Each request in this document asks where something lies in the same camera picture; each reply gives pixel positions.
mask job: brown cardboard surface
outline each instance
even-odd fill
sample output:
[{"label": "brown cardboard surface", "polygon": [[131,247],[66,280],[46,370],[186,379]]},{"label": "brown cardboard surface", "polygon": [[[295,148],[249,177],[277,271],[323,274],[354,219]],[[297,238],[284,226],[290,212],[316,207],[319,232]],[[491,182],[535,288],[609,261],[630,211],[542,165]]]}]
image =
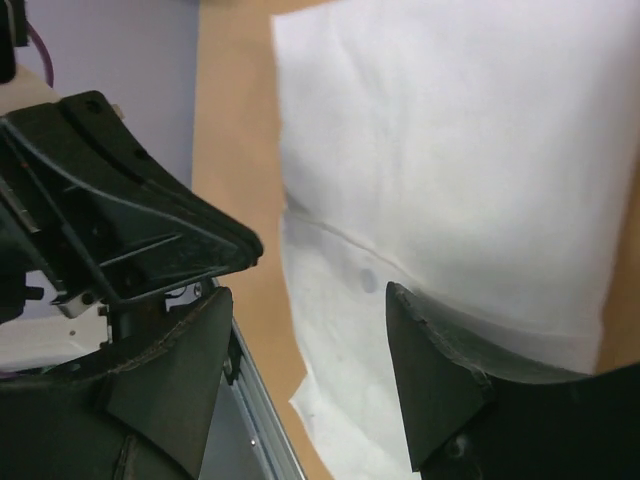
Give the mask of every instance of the brown cardboard surface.
[{"label": "brown cardboard surface", "polygon": [[640,169],[636,168],[609,299],[603,313],[601,372],[640,362]]},{"label": "brown cardboard surface", "polygon": [[[330,478],[288,401],[305,375],[281,269],[284,206],[271,13],[319,0],[202,0],[193,188],[260,235],[258,267],[223,279],[276,409],[310,480]],[[601,370],[640,360],[640,175],[605,309]]]}]

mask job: gray wall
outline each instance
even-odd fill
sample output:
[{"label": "gray wall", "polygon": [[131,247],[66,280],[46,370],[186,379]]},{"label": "gray wall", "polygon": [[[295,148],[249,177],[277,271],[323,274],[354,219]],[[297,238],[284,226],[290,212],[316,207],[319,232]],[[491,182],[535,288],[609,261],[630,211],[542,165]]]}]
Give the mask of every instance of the gray wall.
[{"label": "gray wall", "polygon": [[[138,140],[191,183],[198,0],[28,0],[62,96],[99,90]],[[42,72],[36,49],[19,61]]]}]

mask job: black plastic bracket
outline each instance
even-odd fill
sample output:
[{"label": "black plastic bracket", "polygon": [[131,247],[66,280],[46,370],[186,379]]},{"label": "black plastic bracket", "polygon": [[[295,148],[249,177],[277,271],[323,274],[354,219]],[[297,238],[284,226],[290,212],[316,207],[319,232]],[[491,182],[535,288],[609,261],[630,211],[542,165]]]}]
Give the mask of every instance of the black plastic bracket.
[{"label": "black plastic bracket", "polygon": [[[495,346],[492,352],[443,312],[400,285],[387,288],[389,346],[405,432],[412,466],[423,478],[640,477],[640,365],[554,382],[566,372],[528,364]],[[463,355],[451,351],[455,345]],[[504,355],[550,383],[506,380],[477,368],[495,358],[504,361]]]}]

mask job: screw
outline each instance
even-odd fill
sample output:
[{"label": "screw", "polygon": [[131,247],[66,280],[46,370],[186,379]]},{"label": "screw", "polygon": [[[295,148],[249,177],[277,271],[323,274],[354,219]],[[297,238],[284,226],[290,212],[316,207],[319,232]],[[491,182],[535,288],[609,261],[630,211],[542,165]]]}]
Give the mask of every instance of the screw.
[{"label": "screw", "polygon": [[458,435],[447,443],[445,451],[449,458],[462,458],[469,447],[469,439],[465,435]]},{"label": "screw", "polygon": [[95,298],[90,293],[85,293],[82,295],[82,303],[83,305],[91,305],[95,302]]}]

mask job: white tissue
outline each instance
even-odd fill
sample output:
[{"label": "white tissue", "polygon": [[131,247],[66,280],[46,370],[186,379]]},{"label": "white tissue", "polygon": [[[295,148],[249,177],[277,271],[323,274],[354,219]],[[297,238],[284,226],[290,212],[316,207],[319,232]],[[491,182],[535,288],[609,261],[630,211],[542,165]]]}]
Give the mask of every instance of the white tissue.
[{"label": "white tissue", "polygon": [[[389,280],[516,353],[592,371],[640,131],[640,2],[347,0],[276,17],[274,34],[309,371],[293,403],[335,478],[409,471]],[[391,470],[358,477],[367,444]]]}]

